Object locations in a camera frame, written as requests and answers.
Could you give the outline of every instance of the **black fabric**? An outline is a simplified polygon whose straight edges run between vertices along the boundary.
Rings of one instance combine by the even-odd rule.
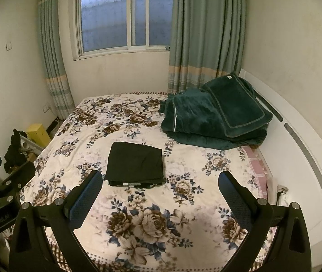
[[[114,142],[104,180],[108,180],[111,186],[139,183],[142,188],[164,183],[162,150],[147,145]]]
[[[279,201],[279,198],[281,196],[281,194],[283,193],[283,191],[279,191],[277,192],[277,201],[276,201],[276,205],[278,205],[278,201]]]
[[[21,142],[20,135],[27,137],[27,134],[22,131],[14,129],[14,134],[11,136],[11,145],[7,149],[5,154],[4,169],[6,173],[11,172],[11,168],[14,166],[21,166],[27,161],[27,157],[20,153]]]

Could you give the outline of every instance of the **dark green blanket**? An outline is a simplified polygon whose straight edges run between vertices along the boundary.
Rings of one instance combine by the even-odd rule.
[[[162,130],[179,143],[231,149],[262,143],[272,113],[256,100],[253,87],[231,73],[200,89],[169,94],[161,104]]]

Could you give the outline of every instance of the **folded black cloth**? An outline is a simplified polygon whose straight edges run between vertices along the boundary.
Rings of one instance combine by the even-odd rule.
[[[111,186],[149,188],[164,183],[162,150],[152,146],[114,142],[104,180]]]

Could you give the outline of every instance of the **floral bedspread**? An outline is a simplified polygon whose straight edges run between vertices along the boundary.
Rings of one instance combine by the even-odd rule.
[[[91,170],[104,176],[115,141],[161,148],[164,185],[135,189],[104,182],[82,227],[75,230],[101,271],[220,271],[246,236],[217,183],[219,173],[229,170],[260,196],[245,148],[219,151],[168,138],[157,112],[164,98],[121,94],[84,99],[37,158],[35,177],[21,193],[21,200],[34,206],[50,204]],[[49,228],[46,233],[56,244]]]

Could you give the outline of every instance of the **window pane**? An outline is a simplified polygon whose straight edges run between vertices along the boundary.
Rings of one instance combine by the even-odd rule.
[[[150,46],[170,45],[172,0],[149,2]]]
[[[132,46],[146,45],[146,0],[131,0]]]
[[[84,52],[127,46],[126,0],[81,0]]]

